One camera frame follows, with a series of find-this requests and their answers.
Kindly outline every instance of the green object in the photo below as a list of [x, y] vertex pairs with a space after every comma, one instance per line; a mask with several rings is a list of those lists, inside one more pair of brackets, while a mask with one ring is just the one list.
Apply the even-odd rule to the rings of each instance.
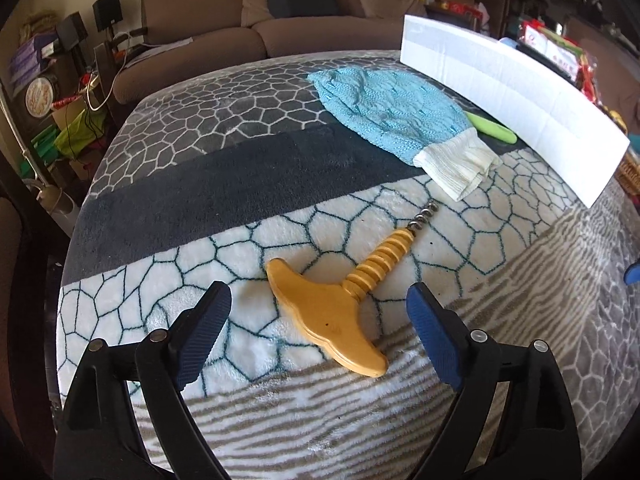
[[56, 139], [56, 148], [67, 158], [76, 159], [94, 140], [104, 134], [104, 120], [107, 117], [105, 110], [92, 112], [87, 115], [87, 110], [82, 110], [71, 124], [60, 132]]
[[[52, 124], [31, 140], [33, 147], [36, 149], [36, 153], [38, 153], [38, 156], [42, 159], [45, 166], [48, 166], [58, 158], [58, 150], [54, 142], [59, 134], [60, 130], [58, 127]], [[31, 165], [26, 160], [23, 160], [20, 164], [20, 178], [33, 178], [34, 176]]]
[[478, 115], [472, 114], [471, 112], [465, 112], [469, 121], [476, 130], [484, 133], [485, 135], [495, 137], [502, 142], [506, 142], [507, 144], [515, 144], [518, 141], [518, 137], [514, 134], [510, 129], [501, 124], [494, 123], [489, 119], [485, 119], [484, 117], [480, 117]]
[[548, 37], [551, 41], [553, 41], [555, 44], [561, 46], [562, 48], [570, 50], [574, 54], [575, 57], [580, 57], [582, 54], [584, 54], [584, 50], [583, 49], [581, 49], [576, 44], [573, 44], [571, 41], [566, 40], [562, 36], [558, 36], [552, 30], [549, 30], [548, 28], [544, 28], [542, 30], [542, 33], [546, 37]]

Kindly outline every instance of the geometric pattern blanket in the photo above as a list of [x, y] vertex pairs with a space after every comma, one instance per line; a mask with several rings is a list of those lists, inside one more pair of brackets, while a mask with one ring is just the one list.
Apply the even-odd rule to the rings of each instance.
[[[519, 146], [452, 202], [324, 110], [306, 74], [340, 66], [410, 70], [395, 52], [295, 56], [200, 76], [140, 103], [72, 238], [58, 309], [61, 393], [89, 340], [138, 341], [221, 280], [232, 312], [183, 396], [231, 477], [404, 478], [453, 398], [404, 309], [407, 288], [424, 281], [470, 328], [508, 344], [549, 343], [588, 473], [639, 399], [639, 300], [622, 281], [640, 251], [632, 204], [612, 181], [584, 208]], [[430, 198], [440, 211], [361, 306], [389, 370], [353, 374], [300, 337], [264, 264], [279, 256], [316, 282], [338, 282]], [[488, 452], [505, 392], [474, 460]], [[168, 468], [136, 384], [130, 394], [152, 460]]]

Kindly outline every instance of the wooden corkscrew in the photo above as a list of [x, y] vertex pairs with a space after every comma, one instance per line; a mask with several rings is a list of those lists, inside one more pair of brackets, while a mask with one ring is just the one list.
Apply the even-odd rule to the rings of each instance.
[[409, 252], [415, 232], [438, 210], [429, 200], [408, 224], [396, 229], [340, 285], [313, 283], [280, 258], [267, 263], [267, 277], [278, 302], [311, 342], [342, 366], [369, 377], [386, 372], [386, 357], [367, 340], [358, 323], [358, 306]]

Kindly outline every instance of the white cuff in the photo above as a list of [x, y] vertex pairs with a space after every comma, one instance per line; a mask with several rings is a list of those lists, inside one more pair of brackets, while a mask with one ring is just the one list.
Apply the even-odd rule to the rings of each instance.
[[414, 156], [414, 166], [423, 170], [453, 200], [458, 202], [502, 164], [471, 127], [452, 139], [425, 146]]

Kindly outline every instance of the green spatula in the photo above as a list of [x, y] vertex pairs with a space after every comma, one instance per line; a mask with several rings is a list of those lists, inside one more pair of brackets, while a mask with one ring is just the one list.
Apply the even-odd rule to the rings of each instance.
[[502, 142], [506, 142], [507, 144], [515, 144], [518, 140], [516, 134], [514, 134], [510, 129], [502, 126], [501, 124], [494, 123], [489, 119], [485, 119], [484, 117], [480, 117], [478, 115], [472, 114], [471, 112], [465, 112], [466, 116], [469, 118], [471, 124], [473, 124], [474, 128], [479, 132], [482, 132], [488, 136], [495, 137]]

